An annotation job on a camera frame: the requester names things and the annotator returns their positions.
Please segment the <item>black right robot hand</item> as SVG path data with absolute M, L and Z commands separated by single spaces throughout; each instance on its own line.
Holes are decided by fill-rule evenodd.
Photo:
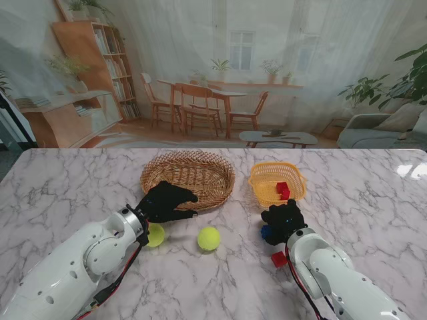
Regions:
M 308 226 L 294 199 L 289 199 L 286 204 L 271 205 L 261 213 L 261 218 L 266 223 L 261 228 L 262 239 L 273 246 L 287 243 L 297 230 Z

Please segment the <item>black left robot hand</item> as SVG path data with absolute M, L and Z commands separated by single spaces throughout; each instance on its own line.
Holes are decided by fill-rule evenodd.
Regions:
M 135 210 L 150 223 L 167 223 L 198 216 L 197 211 L 177 209 L 178 206 L 186 202 L 197 203 L 198 198 L 189 189 L 161 181 L 148 191 L 135 207 Z

